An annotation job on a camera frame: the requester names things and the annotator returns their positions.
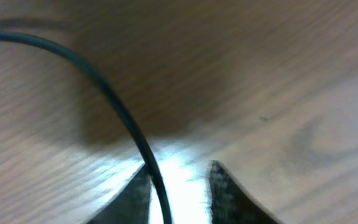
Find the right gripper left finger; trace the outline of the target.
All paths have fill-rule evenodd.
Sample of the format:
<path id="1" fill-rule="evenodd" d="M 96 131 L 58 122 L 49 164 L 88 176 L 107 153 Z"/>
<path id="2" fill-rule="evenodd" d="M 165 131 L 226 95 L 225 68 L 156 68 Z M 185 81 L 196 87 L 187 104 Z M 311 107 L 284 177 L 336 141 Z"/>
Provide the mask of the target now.
<path id="1" fill-rule="evenodd" d="M 142 166 L 118 196 L 87 224 L 148 224 L 151 180 Z"/>

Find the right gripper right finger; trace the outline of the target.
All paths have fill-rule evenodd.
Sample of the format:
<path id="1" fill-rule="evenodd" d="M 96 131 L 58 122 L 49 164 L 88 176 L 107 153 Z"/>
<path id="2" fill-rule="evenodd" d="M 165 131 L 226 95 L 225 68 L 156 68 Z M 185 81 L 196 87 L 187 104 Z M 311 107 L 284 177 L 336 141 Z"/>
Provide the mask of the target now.
<path id="1" fill-rule="evenodd" d="M 282 224 L 252 198 L 219 161 L 209 172 L 212 224 Z"/>

